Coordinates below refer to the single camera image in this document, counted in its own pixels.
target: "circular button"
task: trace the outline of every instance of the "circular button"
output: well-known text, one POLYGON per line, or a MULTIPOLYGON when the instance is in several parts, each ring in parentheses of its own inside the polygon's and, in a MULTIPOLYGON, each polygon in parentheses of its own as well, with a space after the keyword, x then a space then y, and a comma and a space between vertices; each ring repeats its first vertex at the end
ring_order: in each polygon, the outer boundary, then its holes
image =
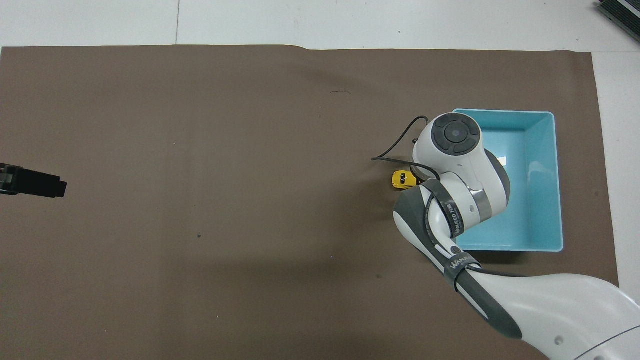
POLYGON ((450 142, 463 142, 469 135, 469 128, 462 122, 453 122, 444 129, 444 136, 450 142))

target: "light blue tray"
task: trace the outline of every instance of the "light blue tray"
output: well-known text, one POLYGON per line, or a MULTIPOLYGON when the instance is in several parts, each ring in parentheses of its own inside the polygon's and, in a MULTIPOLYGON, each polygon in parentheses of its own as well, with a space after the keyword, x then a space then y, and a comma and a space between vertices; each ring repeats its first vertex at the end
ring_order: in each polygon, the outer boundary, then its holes
POLYGON ((484 147, 511 180, 507 210, 459 236, 465 250, 548 251, 563 249, 556 118, 549 112, 456 109, 474 118, 484 147))

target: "brown paper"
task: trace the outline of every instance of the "brown paper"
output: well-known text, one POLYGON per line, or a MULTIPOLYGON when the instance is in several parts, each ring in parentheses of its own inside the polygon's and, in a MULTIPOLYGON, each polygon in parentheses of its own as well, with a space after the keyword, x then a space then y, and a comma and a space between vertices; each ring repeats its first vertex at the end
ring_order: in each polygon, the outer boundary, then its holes
POLYGON ((476 258, 617 284, 589 53, 4 48, 0 161, 68 188, 0 197, 2 357, 544 359, 404 240, 402 166, 369 161, 455 108, 557 120, 564 250, 476 258))

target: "white tabletop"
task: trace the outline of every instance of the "white tabletop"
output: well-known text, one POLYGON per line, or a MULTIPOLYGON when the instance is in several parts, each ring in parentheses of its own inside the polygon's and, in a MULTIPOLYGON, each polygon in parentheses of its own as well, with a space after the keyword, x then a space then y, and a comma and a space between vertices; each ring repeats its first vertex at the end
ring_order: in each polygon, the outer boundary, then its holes
POLYGON ((640 300, 640 44, 595 6, 578 0, 6 0, 0 2, 0 46, 590 51, 620 286, 640 300))

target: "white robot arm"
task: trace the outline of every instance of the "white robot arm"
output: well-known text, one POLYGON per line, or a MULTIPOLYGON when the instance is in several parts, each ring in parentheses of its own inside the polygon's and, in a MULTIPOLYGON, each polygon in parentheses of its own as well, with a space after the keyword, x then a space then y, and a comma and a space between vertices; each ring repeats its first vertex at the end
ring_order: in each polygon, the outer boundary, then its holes
POLYGON ((494 329, 551 359, 640 359, 640 306, 617 287, 575 274, 498 274, 456 245, 509 201, 508 176, 473 118, 446 113, 431 121, 413 162, 427 165, 412 165, 425 181, 400 194, 396 226, 494 329))

